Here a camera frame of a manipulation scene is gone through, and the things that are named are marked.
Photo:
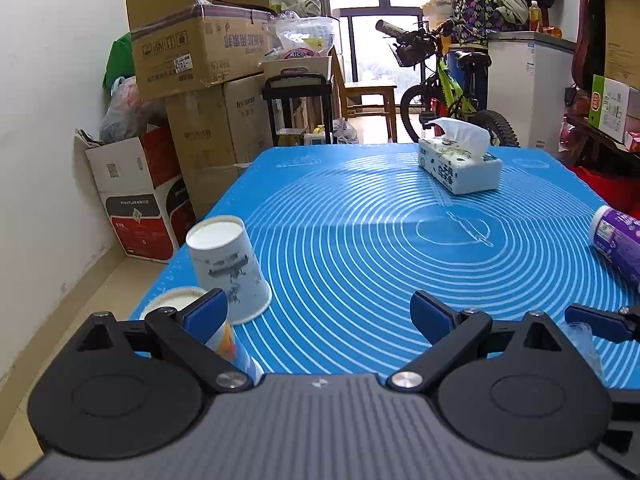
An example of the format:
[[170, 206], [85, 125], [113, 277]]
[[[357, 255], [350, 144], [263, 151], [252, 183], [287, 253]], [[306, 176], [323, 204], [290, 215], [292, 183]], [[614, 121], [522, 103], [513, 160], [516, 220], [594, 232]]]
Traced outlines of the clear plastic cup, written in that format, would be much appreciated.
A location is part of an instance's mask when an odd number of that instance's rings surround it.
[[583, 322], [562, 322], [560, 330], [574, 344], [574, 347], [589, 364], [597, 378], [601, 382], [605, 382], [602, 359], [594, 343], [591, 327]]

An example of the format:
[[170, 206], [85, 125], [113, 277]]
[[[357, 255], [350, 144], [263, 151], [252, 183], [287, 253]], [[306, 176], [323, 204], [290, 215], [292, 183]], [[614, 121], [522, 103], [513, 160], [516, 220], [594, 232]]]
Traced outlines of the purple white paper cup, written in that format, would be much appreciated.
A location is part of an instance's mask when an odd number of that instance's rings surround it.
[[589, 240], [623, 278], [639, 290], [640, 220], [603, 205], [592, 217]]

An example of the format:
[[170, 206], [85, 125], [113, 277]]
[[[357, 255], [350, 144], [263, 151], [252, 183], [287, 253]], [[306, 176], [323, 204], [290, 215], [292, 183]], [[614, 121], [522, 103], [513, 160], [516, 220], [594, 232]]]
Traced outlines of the yellow blue paper cup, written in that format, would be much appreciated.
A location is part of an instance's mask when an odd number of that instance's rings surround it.
[[250, 356], [227, 321], [228, 299], [222, 289], [208, 292], [195, 286], [173, 288], [148, 302], [138, 320], [160, 308], [174, 308], [176, 321], [187, 333], [247, 374], [254, 384], [262, 379], [262, 367]]

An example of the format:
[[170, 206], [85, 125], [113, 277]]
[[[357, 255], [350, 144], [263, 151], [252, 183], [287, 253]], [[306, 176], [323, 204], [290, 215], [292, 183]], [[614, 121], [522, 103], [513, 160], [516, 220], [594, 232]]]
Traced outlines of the white grey-print paper cup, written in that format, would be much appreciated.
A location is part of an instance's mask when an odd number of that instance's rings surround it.
[[186, 246], [201, 288], [226, 293], [229, 324], [250, 322], [270, 306], [271, 287], [240, 218], [216, 216], [198, 222], [186, 234]]

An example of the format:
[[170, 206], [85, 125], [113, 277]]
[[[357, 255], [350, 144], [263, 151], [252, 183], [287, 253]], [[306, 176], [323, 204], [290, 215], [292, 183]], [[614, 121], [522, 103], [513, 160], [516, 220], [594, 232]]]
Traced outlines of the dark wooden shelf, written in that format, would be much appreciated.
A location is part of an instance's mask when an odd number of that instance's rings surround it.
[[564, 155], [563, 162], [570, 166], [585, 166], [627, 177], [638, 177], [638, 153], [627, 153], [622, 144], [591, 127], [586, 118], [566, 116], [566, 120], [578, 139], [574, 148]]

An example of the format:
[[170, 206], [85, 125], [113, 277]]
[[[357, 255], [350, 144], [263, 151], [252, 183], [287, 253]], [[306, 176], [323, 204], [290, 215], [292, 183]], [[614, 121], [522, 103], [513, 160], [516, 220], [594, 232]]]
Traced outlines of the blue silicone baking mat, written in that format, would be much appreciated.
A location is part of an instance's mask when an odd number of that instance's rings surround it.
[[454, 196], [413, 144], [262, 153], [215, 207], [244, 221], [272, 289], [236, 329], [248, 352], [269, 373], [390, 374], [427, 347], [410, 320], [418, 290], [497, 320], [636, 304], [590, 245], [600, 197], [545, 152], [496, 155], [494, 192]]

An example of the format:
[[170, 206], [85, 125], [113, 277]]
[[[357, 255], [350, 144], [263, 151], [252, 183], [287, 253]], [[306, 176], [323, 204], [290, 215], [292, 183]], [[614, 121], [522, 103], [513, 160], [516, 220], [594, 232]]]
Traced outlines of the white tissue box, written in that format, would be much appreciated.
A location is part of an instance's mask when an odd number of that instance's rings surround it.
[[454, 195], [495, 191], [503, 163], [488, 151], [489, 131], [462, 120], [439, 117], [419, 140], [418, 165]]

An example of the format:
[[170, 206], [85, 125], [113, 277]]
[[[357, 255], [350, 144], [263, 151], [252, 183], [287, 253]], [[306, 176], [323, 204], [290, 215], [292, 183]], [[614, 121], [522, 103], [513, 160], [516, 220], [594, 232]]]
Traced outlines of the white chest freezer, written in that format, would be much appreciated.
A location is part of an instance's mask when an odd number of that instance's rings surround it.
[[541, 32], [492, 32], [487, 105], [503, 114], [523, 148], [559, 153], [574, 42]]

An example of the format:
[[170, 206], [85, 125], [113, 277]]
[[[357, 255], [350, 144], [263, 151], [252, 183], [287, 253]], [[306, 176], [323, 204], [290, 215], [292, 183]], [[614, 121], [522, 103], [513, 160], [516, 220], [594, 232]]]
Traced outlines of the lower stacked cardboard box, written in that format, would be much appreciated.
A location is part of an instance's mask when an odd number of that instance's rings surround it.
[[196, 218], [209, 213], [273, 147], [261, 74], [165, 99], [172, 140]]

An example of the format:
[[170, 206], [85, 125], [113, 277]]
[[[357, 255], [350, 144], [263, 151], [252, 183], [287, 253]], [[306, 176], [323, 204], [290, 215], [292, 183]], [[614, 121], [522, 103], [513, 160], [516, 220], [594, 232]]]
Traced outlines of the green black bicycle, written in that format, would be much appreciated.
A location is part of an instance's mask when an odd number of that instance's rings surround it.
[[375, 24], [378, 32], [393, 38], [396, 61], [401, 67], [414, 67], [429, 58], [435, 59], [435, 70], [420, 84], [408, 88], [400, 99], [400, 117], [410, 139], [416, 142], [416, 132], [410, 114], [416, 112], [422, 128], [439, 117], [470, 122], [489, 132], [495, 146], [517, 148], [520, 145], [510, 122], [495, 110], [485, 110], [478, 99], [478, 78], [488, 74], [491, 58], [483, 51], [461, 51], [454, 55], [454, 65], [462, 70], [459, 82], [450, 72], [445, 55], [445, 41], [452, 36], [457, 22], [452, 18], [435, 29], [419, 28], [409, 32], [384, 20]]

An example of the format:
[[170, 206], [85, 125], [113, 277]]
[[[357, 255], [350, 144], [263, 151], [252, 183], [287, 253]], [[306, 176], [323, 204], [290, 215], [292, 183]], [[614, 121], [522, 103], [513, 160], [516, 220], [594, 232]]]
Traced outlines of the tall brown cardboard box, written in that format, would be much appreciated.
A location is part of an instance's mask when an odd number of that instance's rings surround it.
[[640, 89], [639, 0], [605, 1], [604, 76]]

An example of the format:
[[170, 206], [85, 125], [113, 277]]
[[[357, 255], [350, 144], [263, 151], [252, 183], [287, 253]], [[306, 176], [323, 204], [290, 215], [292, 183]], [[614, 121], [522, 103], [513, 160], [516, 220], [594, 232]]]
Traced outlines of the wooden chair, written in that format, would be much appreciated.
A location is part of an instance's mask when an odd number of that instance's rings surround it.
[[[329, 50], [337, 91], [337, 105], [340, 117], [344, 119], [361, 117], [383, 117], [386, 123], [387, 140], [397, 142], [397, 112], [394, 84], [362, 84], [346, 82], [340, 57], [334, 47]], [[382, 104], [366, 104], [363, 98], [375, 96], [382, 99]]]

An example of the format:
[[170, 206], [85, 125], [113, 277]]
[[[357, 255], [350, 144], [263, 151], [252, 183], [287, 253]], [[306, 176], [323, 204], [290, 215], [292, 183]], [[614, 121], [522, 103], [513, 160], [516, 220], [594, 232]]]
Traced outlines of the patterned dark bag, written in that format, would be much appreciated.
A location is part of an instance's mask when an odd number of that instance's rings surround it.
[[498, 0], [451, 0], [456, 44], [484, 46], [490, 32], [501, 32], [506, 20], [498, 11]]

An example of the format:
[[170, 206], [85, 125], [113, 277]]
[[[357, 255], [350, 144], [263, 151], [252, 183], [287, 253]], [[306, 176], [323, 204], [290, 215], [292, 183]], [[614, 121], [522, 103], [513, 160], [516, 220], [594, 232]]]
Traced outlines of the black utility cart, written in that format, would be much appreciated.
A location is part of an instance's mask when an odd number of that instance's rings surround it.
[[262, 88], [262, 98], [266, 102], [271, 140], [279, 145], [274, 102], [282, 105], [283, 125], [285, 129], [294, 127], [295, 113], [308, 99], [318, 100], [321, 104], [324, 140], [333, 144], [333, 100], [332, 78], [317, 73], [285, 74], [269, 77]]

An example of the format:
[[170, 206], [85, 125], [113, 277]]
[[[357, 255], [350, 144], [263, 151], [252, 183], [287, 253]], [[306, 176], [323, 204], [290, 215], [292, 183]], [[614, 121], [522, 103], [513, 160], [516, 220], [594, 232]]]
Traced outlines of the plastic bag by wall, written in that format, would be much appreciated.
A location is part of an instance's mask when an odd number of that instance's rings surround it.
[[143, 99], [135, 76], [119, 77], [111, 88], [111, 101], [102, 119], [99, 139], [104, 144], [142, 136], [151, 127], [168, 125], [162, 100]]

